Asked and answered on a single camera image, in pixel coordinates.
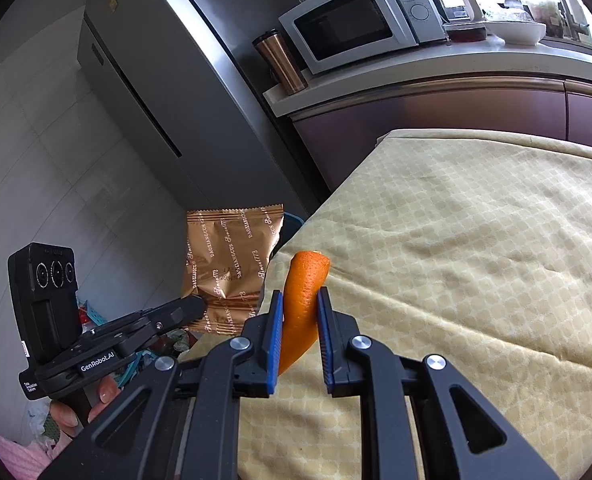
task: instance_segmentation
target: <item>silver screw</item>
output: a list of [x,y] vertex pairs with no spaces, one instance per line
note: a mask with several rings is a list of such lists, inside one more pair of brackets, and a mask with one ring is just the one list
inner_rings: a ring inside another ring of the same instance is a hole
[[161,372],[171,370],[173,368],[173,357],[169,357],[167,355],[159,357],[156,359],[155,365],[156,369],[160,370]]
[[352,338],[351,344],[354,346],[354,348],[365,350],[371,346],[371,339],[365,335],[357,335],[356,337]]
[[234,350],[247,350],[251,342],[246,337],[234,337],[229,345]]
[[442,355],[434,354],[427,357],[427,366],[432,370],[442,370],[447,366],[447,361]]

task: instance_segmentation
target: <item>pink sleeve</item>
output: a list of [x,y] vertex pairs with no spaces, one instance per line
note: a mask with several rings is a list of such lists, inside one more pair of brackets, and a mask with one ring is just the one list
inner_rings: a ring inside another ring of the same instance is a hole
[[16,480],[35,480],[69,442],[71,439],[60,432],[54,449],[45,452],[37,442],[21,446],[0,436],[0,460]]

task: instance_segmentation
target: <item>countertop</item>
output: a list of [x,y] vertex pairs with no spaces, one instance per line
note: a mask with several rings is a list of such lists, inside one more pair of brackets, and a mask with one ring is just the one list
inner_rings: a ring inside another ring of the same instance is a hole
[[506,45],[490,36],[485,41],[452,43],[399,50],[385,57],[312,76],[303,72],[309,86],[292,96],[276,85],[263,95],[273,113],[283,116],[339,97],[381,86],[436,76],[511,72],[564,76],[592,82],[592,56],[537,44]]

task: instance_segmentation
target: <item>human hand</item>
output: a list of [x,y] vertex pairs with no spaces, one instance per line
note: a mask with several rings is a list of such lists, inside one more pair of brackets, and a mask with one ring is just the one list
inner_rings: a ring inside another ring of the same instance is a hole
[[[118,397],[119,393],[120,389],[118,389],[116,381],[109,376],[102,378],[98,384],[98,398],[100,399],[100,402],[89,412],[89,422],[96,418],[113,399]],[[56,424],[61,431],[69,436],[76,435],[78,417],[76,416],[76,413],[74,413],[74,410],[62,402],[52,400],[51,406],[49,407],[49,413],[51,413],[51,417],[56,421]]]

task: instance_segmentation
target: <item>white microwave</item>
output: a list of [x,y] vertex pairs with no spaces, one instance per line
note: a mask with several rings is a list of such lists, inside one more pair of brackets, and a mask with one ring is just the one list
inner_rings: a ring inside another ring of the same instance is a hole
[[280,20],[313,74],[445,39],[433,0],[306,0]]

